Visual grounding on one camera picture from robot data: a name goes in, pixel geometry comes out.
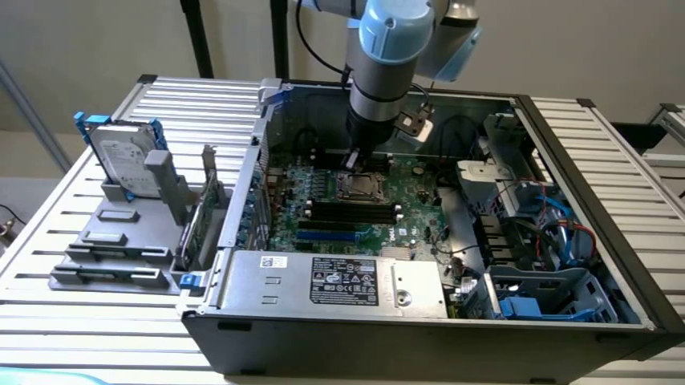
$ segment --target warning label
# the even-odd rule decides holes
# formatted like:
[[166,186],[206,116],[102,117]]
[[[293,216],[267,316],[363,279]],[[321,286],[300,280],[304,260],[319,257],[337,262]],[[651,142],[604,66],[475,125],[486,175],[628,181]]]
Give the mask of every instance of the warning label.
[[309,300],[321,305],[377,306],[375,261],[313,258]]

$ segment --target motherboard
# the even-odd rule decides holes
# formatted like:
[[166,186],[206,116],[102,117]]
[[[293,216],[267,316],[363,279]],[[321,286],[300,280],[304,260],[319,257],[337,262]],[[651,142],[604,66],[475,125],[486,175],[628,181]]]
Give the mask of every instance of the motherboard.
[[267,184],[271,251],[443,257],[433,250],[445,239],[435,172],[415,156],[381,156],[361,172],[275,159]]

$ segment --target black pole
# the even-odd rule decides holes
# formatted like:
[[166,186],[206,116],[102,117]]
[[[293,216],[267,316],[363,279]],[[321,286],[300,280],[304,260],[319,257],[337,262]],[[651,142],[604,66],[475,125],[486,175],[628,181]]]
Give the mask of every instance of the black pole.
[[289,78],[288,65],[288,0],[271,0],[271,35],[276,77]]
[[190,33],[196,70],[200,73],[200,78],[212,79],[212,58],[209,57],[206,36],[204,34],[204,22],[201,21],[200,1],[180,0],[180,8],[182,9],[182,14],[185,15],[185,21],[188,23],[188,32]]

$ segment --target sticker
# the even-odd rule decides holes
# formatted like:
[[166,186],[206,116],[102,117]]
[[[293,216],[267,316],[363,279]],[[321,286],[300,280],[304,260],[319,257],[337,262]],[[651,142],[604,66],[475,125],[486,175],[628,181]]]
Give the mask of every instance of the sticker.
[[288,267],[288,257],[261,255],[259,267],[284,269],[285,267]]
[[137,197],[158,197],[157,182],[153,174],[144,168],[145,151],[137,145],[116,140],[101,140],[100,148],[105,154],[108,169],[118,184]]
[[313,303],[377,306],[376,292],[372,259],[312,258],[309,300]]

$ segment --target green circuit board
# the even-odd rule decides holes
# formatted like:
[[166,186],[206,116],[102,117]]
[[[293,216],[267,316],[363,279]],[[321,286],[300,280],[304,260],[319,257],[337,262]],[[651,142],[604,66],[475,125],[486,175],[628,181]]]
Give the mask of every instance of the green circuit board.
[[[275,198],[277,204],[268,243],[271,251],[380,256],[383,248],[393,247],[404,248],[413,260],[433,261],[444,257],[431,254],[431,239],[444,226],[444,218],[439,201],[433,200],[433,173],[425,171],[425,164],[419,159],[395,157],[385,172],[365,173],[380,186],[381,197],[376,204],[400,205],[403,218],[393,225],[356,224],[353,241],[297,239],[297,222],[308,220],[304,214],[307,200],[345,201],[339,191],[339,178],[345,173],[305,164],[281,162],[272,166],[283,168],[284,178],[280,188],[283,199]],[[429,230],[429,237],[425,237],[425,229]]]

